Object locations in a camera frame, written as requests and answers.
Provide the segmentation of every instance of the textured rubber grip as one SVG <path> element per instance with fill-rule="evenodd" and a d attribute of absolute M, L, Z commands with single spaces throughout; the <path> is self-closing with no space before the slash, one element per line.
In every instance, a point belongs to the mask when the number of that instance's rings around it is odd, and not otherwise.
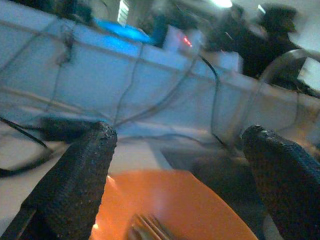
<path fill-rule="evenodd" d="M 116 143 L 116 132 L 103 122 L 73 143 L 22 203 L 36 213 L 20 239 L 87 240 Z"/>
<path fill-rule="evenodd" d="M 320 239 L 320 164 L 300 145 L 256 125 L 242 135 L 261 199 L 286 240 Z"/>

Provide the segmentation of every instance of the window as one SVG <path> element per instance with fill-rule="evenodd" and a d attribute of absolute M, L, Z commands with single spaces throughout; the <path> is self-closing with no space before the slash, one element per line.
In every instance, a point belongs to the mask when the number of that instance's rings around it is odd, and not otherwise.
<path fill-rule="evenodd" d="M 129 13 L 129 4 L 125 0 L 120 0 L 117 21 L 121 25 L 126 25 Z"/>

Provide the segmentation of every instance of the orange plate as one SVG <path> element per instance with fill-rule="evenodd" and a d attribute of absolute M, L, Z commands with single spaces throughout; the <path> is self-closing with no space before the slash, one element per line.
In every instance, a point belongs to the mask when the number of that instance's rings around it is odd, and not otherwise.
<path fill-rule="evenodd" d="M 108 176 L 91 240 L 124 240 L 134 214 L 153 214 L 178 239 L 257 240 L 240 217 L 187 171 Z"/>

